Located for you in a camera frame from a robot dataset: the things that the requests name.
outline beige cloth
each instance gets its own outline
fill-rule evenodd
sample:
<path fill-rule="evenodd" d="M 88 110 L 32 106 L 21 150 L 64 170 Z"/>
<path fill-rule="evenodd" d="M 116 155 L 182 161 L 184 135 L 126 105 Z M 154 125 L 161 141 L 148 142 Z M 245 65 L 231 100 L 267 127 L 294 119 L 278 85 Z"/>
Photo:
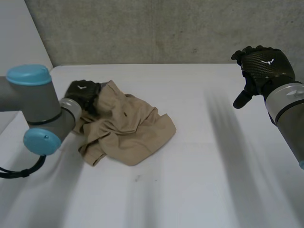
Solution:
<path fill-rule="evenodd" d="M 87 142 L 79 148 L 84 160 L 95 166 L 104 156 L 136 165 L 161 148 L 176 132 L 171 118 L 130 94 L 123 94 L 110 81 L 95 107 L 99 117 L 83 113 L 75 131 Z"/>

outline black glove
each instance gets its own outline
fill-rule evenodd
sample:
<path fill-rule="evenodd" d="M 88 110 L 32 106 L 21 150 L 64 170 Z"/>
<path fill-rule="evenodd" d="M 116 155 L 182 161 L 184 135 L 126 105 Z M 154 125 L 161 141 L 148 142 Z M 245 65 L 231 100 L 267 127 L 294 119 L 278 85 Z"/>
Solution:
<path fill-rule="evenodd" d="M 83 110 L 95 115 L 97 112 L 94 107 L 94 100 L 98 97 L 100 91 L 100 83 L 85 80 L 74 81 L 67 89 L 65 98 L 76 101 Z"/>
<path fill-rule="evenodd" d="M 294 70 L 279 49 L 248 46 L 233 54 L 231 59 L 241 66 L 246 79 L 244 90 L 233 103 L 237 109 L 244 107 L 254 95 L 263 95 L 266 100 L 276 88 L 295 82 Z"/>

